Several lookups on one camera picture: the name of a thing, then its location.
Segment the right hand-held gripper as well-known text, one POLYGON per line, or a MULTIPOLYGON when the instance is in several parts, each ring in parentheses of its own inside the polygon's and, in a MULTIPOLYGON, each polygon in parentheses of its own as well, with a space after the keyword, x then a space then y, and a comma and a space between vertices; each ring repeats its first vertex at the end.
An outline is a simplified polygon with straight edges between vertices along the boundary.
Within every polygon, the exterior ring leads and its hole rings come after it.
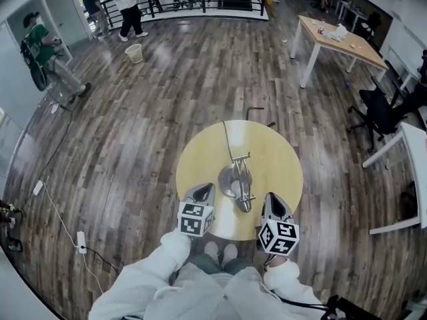
POLYGON ((262 227, 258 239, 262 249, 272 255, 289 255, 298 244, 298 225, 285 221, 292 218, 289 205, 277 194, 268 193, 262 209, 262 227))

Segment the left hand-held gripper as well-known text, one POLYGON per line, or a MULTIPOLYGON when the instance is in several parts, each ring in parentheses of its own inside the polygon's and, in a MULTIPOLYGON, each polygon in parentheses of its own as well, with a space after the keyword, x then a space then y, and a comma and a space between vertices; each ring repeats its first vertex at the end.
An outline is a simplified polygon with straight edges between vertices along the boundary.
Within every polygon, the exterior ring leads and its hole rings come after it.
POLYGON ((203 237, 214 222, 214 199, 216 187, 203 183, 192 187, 179 202, 177 228, 190 237, 203 237))

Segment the silver metal desk lamp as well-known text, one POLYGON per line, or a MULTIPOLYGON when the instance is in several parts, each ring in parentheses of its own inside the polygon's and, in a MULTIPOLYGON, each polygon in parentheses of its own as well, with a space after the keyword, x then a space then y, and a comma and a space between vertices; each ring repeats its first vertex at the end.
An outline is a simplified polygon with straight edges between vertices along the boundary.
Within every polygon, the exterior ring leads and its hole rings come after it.
POLYGON ((249 158, 250 152, 232 157, 232 164, 225 166, 218 175, 221 192, 233 199, 244 213, 251 211, 252 201, 256 198, 252 193, 252 175, 247 164, 249 158))

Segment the person's right forearm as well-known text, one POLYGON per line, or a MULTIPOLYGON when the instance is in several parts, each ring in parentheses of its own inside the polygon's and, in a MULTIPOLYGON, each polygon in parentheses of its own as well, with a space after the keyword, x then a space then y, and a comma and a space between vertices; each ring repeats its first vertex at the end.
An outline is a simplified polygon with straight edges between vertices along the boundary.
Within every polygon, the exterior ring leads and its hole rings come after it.
MULTIPOLYGON (((286 299, 297 303, 319 305, 320 301, 314 295, 313 289, 300 283, 300 270, 296 263, 278 257, 267 267, 263 276, 264 285, 276 295, 276 299, 286 299)), ((323 311, 298 307, 279 301, 286 320, 320 320, 323 311)))

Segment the person's left forearm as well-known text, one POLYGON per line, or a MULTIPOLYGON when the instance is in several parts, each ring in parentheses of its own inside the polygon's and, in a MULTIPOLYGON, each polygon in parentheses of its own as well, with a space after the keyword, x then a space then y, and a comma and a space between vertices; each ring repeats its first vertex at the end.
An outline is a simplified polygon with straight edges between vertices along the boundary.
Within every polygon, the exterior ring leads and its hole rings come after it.
POLYGON ((88 320, 143 320, 157 290, 189 257, 191 239, 177 229, 166 233, 148 257, 126 265, 114 284, 93 304, 88 320))

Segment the round yellow wooden table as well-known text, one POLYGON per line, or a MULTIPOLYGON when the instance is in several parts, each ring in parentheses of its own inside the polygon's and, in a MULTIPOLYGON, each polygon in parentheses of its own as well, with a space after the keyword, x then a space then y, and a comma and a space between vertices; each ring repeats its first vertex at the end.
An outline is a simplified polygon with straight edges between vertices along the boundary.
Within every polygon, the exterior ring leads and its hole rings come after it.
POLYGON ((185 146, 175 178, 180 199, 189 189, 202 183, 216 186, 215 221, 209 232, 233 241, 255 239, 267 193, 279 195, 294 212, 303 188, 302 168, 293 147, 272 128, 244 120, 220 122, 200 131, 185 146), (233 199, 221 192, 218 175, 225 166, 231 165, 232 157, 248 152, 252 193, 256 198, 251 211, 244 213, 233 199))

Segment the person's left shoe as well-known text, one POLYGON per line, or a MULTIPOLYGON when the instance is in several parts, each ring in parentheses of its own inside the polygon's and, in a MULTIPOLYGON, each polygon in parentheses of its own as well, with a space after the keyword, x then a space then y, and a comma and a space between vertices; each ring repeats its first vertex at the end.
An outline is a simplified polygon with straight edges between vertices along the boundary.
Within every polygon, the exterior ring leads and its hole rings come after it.
POLYGON ((203 252, 211 257, 215 263, 219 263, 219 247, 214 241, 209 241, 205 244, 203 252))

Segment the person's right shoe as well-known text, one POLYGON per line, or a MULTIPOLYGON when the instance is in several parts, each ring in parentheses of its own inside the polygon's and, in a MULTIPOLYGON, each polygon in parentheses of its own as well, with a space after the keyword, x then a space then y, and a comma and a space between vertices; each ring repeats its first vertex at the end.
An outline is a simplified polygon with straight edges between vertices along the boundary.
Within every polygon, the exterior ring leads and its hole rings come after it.
POLYGON ((226 265, 231 260, 236 259, 238 256, 238 248, 233 244, 229 243, 223 250, 222 265, 226 265))

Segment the person's leg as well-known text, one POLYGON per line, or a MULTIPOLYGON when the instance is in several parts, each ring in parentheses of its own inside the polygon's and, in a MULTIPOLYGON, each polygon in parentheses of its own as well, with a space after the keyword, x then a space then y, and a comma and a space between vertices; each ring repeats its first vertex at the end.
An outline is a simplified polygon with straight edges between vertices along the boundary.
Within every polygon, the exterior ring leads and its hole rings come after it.
POLYGON ((234 258, 224 264, 223 271, 230 275, 236 275, 241 270, 251 266, 252 262, 248 259, 234 258))
POLYGON ((221 273, 223 271, 219 264, 218 257, 211 257, 206 253, 191 256, 188 262, 194 264, 208 275, 221 273))

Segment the person's left leg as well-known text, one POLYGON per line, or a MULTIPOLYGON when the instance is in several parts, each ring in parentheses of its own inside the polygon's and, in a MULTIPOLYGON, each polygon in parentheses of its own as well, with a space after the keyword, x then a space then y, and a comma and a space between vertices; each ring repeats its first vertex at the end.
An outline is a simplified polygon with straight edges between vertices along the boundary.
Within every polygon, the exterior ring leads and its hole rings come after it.
POLYGON ((221 273, 223 271, 219 264, 218 257, 211 257, 206 253, 191 256, 188 262, 194 264, 208 275, 221 273))

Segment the person's white clothed torso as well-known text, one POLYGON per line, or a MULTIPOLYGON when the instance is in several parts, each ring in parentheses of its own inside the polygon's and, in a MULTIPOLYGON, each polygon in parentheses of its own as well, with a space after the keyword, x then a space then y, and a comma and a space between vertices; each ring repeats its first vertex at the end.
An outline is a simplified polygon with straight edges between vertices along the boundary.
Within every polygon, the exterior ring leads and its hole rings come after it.
POLYGON ((265 320, 260 274, 246 267, 235 275, 208 275, 193 264, 173 287, 158 290, 144 320, 265 320))

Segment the black box device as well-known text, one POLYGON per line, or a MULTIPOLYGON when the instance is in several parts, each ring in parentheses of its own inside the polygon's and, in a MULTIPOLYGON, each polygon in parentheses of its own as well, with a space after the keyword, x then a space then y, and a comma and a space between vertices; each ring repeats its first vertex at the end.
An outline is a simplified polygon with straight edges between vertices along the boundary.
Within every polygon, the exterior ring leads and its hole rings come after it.
POLYGON ((381 320, 349 300, 334 295, 326 303, 326 312, 320 320, 381 320))

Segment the cream waste basket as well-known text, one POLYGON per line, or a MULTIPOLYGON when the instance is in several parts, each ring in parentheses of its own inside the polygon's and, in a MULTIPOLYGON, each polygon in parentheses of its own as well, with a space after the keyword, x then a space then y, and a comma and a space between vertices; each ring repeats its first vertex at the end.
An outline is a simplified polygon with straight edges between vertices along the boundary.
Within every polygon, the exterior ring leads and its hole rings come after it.
POLYGON ((129 46, 125 50, 125 54, 133 64, 143 61, 142 45, 139 43, 129 46))

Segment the white tissue pile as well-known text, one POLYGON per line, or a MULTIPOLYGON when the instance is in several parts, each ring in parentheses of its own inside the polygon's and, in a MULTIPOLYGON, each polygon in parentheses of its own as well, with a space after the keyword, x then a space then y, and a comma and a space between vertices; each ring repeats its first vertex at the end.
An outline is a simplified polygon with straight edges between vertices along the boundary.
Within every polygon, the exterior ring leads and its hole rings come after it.
POLYGON ((341 42, 344 41, 348 35, 347 29, 340 23, 337 27, 333 27, 330 30, 323 30, 323 37, 331 39, 333 41, 341 42))

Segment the white table with dark edge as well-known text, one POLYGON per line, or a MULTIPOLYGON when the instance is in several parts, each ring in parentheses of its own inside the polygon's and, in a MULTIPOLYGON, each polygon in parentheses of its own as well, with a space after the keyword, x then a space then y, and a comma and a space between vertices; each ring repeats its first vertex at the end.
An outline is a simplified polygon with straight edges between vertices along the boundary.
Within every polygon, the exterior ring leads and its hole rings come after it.
POLYGON ((0 320, 62 320, 30 290, 1 246, 0 320))

